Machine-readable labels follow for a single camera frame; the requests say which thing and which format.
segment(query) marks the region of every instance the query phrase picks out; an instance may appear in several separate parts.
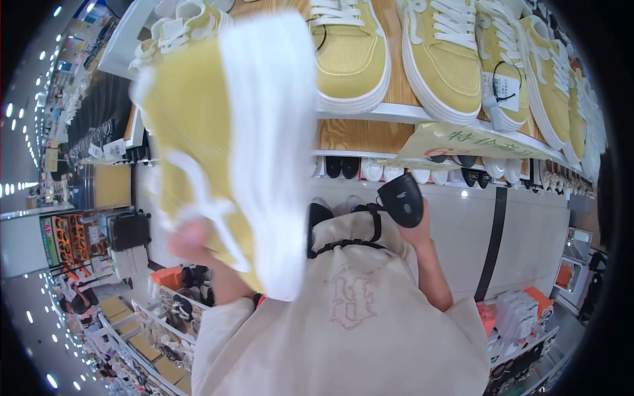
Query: black shoe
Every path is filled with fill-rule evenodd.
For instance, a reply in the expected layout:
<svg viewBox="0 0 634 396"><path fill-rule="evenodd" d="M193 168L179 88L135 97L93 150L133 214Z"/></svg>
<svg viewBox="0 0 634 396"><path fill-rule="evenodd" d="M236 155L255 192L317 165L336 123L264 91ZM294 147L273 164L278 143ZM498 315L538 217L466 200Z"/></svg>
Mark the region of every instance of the black shoe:
<svg viewBox="0 0 634 396"><path fill-rule="evenodd" d="M453 160L463 168L471 168L476 164L477 156L475 155L454 155Z"/></svg>
<svg viewBox="0 0 634 396"><path fill-rule="evenodd" d="M480 175L478 177L477 183L480 185L480 188L484 189L486 188L487 184L491 182L491 175L483 170L480 170L479 173Z"/></svg>
<svg viewBox="0 0 634 396"><path fill-rule="evenodd" d="M437 163L443 163L446 159L447 156L446 155L434 155L434 156L428 156L428 158L434 162Z"/></svg>
<svg viewBox="0 0 634 396"><path fill-rule="evenodd" d="M327 156L326 157L326 174L333 179L339 177L341 173L341 157L340 156Z"/></svg>
<svg viewBox="0 0 634 396"><path fill-rule="evenodd" d="M346 179L353 179L359 173L361 159L357 156L341 157L341 172Z"/></svg>
<svg viewBox="0 0 634 396"><path fill-rule="evenodd" d="M479 180L480 173L478 173L477 170L462 168L462 177L465 179L465 183L467 183L469 187L473 187Z"/></svg>

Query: sign board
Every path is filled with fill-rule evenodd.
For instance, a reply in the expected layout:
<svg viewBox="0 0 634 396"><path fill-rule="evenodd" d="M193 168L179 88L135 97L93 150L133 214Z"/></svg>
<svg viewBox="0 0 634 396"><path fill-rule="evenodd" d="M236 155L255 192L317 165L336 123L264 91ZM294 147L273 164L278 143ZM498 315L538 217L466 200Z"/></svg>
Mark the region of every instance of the sign board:
<svg viewBox="0 0 634 396"><path fill-rule="evenodd" d="M46 172L57 172L57 149L47 148L44 154L44 170Z"/></svg>
<svg viewBox="0 0 634 396"><path fill-rule="evenodd" d="M422 158L435 155L550 159L548 153L510 137L440 121L420 124L396 158Z"/></svg>

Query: person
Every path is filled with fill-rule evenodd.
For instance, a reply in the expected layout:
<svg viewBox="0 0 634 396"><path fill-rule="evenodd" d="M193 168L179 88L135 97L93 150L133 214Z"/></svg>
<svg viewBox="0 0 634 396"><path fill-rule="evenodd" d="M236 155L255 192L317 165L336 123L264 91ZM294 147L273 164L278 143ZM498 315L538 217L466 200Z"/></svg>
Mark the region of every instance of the person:
<svg viewBox="0 0 634 396"><path fill-rule="evenodd" d="M255 309L253 291L205 247L207 221L169 236L172 254L214 274L217 305L202 315L192 395L482 395L487 335L473 298L453 302L429 202L411 229L376 204L334 217L321 202L309 211L293 302L265 298Z"/></svg>
<svg viewBox="0 0 634 396"><path fill-rule="evenodd" d="M77 283L72 284L72 289L76 296L68 301L62 297L60 301L61 309L66 312L74 312L78 315L84 314L92 306L98 305L108 297L121 297L128 290L133 289L132 278L126 278L119 283L107 283L80 291Z"/></svg>

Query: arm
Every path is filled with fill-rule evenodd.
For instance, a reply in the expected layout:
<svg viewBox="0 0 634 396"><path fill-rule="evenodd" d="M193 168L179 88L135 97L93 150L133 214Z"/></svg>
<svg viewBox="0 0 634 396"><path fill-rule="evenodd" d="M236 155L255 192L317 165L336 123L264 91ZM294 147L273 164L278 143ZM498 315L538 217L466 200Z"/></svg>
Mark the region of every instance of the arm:
<svg viewBox="0 0 634 396"><path fill-rule="evenodd" d="M418 259L418 289L427 297L427 301L442 312L453 305L453 298L443 269L436 255L434 241L429 231L429 204L423 198L424 214L419 225L404 228L397 225L403 239L414 247Z"/></svg>

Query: shoe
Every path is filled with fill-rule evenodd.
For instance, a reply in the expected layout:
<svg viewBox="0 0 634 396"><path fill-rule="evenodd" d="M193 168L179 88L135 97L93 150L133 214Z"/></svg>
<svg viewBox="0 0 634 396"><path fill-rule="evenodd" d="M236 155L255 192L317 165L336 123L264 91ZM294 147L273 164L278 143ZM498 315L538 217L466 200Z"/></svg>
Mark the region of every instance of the shoe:
<svg viewBox="0 0 634 396"><path fill-rule="evenodd" d="M176 19L161 19L157 23L161 21L158 48L162 54L178 51L188 44L189 39L198 41L216 35L233 24L229 14L204 0L186 0L176 7Z"/></svg>
<svg viewBox="0 0 634 396"><path fill-rule="evenodd" d="M401 176L404 173L405 173L404 168L388 167L388 166L383 168L383 178L385 179L386 183L391 182L392 180L396 179L397 177Z"/></svg>
<svg viewBox="0 0 634 396"><path fill-rule="evenodd" d="M359 163L361 159L357 156L341 157L341 173L346 179L354 179L359 174Z"/></svg>
<svg viewBox="0 0 634 396"><path fill-rule="evenodd" d="M581 70L570 70L570 82L568 93L570 94L570 100L568 102L568 120L570 123L570 139L564 145L564 154L566 159L570 163L579 163L583 158L583 147L586 140L586 121L585 114L583 112L582 103L583 95L578 92L581 84Z"/></svg>
<svg viewBox="0 0 634 396"><path fill-rule="evenodd" d="M453 155L453 160L463 168L471 168L476 164L477 155Z"/></svg>
<svg viewBox="0 0 634 396"><path fill-rule="evenodd" d="M410 172L419 184L425 184L429 181L429 170L427 169L410 169Z"/></svg>
<svg viewBox="0 0 634 396"><path fill-rule="evenodd" d="M522 50L530 66L526 82L531 112L548 145L559 150L570 136L568 53L559 40L549 41L548 28L537 16L519 23L526 32Z"/></svg>
<svg viewBox="0 0 634 396"><path fill-rule="evenodd" d="M294 300L303 280L308 185L296 170L309 167L312 137L301 131L316 126L315 80L311 35L289 11L183 48L131 89L163 154L161 223L210 219L217 236L206 247L277 300Z"/></svg>
<svg viewBox="0 0 634 396"><path fill-rule="evenodd" d="M318 103L329 113L370 112L383 101L392 63L370 0L312 0Z"/></svg>
<svg viewBox="0 0 634 396"><path fill-rule="evenodd" d="M367 181L377 182L381 180L383 176L383 165L375 163L370 158L363 158L361 160L361 169L363 171L363 177L365 177Z"/></svg>
<svg viewBox="0 0 634 396"><path fill-rule="evenodd" d="M403 66L414 94L432 117L470 124L482 103L473 0L396 4L403 28Z"/></svg>
<svg viewBox="0 0 634 396"><path fill-rule="evenodd" d="M514 132L524 125L529 111L518 38L523 29L517 21L522 12L526 15L531 12L524 0L480 0L475 6L475 36L482 65L482 109L493 129Z"/></svg>
<svg viewBox="0 0 634 396"><path fill-rule="evenodd" d="M484 170L491 175L493 179L499 179L504 176L504 168L506 167L507 161L505 159L500 158L489 158L489 157L481 157L482 163L484 164Z"/></svg>
<svg viewBox="0 0 634 396"><path fill-rule="evenodd" d="M504 180L510 184L515 184L519 181L519 176L522 173L522 159L512 158L507 160L504 166Z"/></svg>
<svg viewBox="0 0 634 396"><path fill-rule="evenodd" d="M341 157L340 156L327 156L326 157L326 174L332 179L339 177L341 173Z"/></svg>
<svg viewBox="0 0 634 396"><path fill-rule="evenodd" d="M478 171L468 168L461 168L460 170L462 171L462 177L465 179L465 183L467 183L469 187L473 187L480 177Z"/></svg>
<svg viewBox="0 0 634 396"><path fill-rule="evenodd" d="M434 184L443 185L447 182L447 177L449 176L448 170L432 170L431 171L432 182Z"/></svg>

